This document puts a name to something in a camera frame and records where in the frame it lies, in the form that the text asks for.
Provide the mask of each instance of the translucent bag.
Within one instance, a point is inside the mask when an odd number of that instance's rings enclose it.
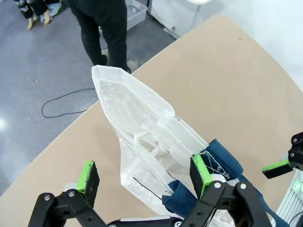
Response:
[[[122,69],[94,66],[92,78],[104,113],[121,148],[121,185],[160,215],[171,195],[168,184],[180,180],[194,195],[190,156],[208,144],[171,105]]]

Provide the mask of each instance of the clear plastic container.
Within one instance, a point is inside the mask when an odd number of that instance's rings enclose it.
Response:
[[[145,20],[147,6],[135,1],[126,0],[127,6],[127,30]]]

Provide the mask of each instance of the floor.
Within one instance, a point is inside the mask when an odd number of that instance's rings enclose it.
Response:
[[[70,10],[48,26],[27,31],[27,21],[12,0],[0,4],[0,195],[79,114],[46,119],[49,99],[93,87],[91,62]],[[128,57],[144,64],[175,39],[147,17],[128,32]],[[94,91],[76,93],[45,107],[57,115],[89,108]]]

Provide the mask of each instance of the shoe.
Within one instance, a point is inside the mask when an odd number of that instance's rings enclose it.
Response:
[[[101,51],[101,54],[102,55],[105,55],[107,57],[107,62],[106,62],[106,66],[109,66],[109,52],[108,52],[108,49],[105,48]]]
[[[126,64],[128,67],[127,72],[129,74],[132,74],[139,68],[139,62],[136,60],[128,60]]]

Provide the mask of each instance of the table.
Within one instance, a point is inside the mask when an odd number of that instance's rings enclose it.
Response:
[[[276,210],[293,173],[268,180],[303,129],[303,94],[278,63],[227,17],[215,16],[178,39],[134,76],[154,89],[207,142],[217,138]],[[2,227],[27,226],[37,196],[59,195],[87,160],[101,178],[96,212],[106,221],[156,214],[120,185],[120,149],[100,103],[56,138],[0,197]],[[78,226],[75,220],[67,226]]]

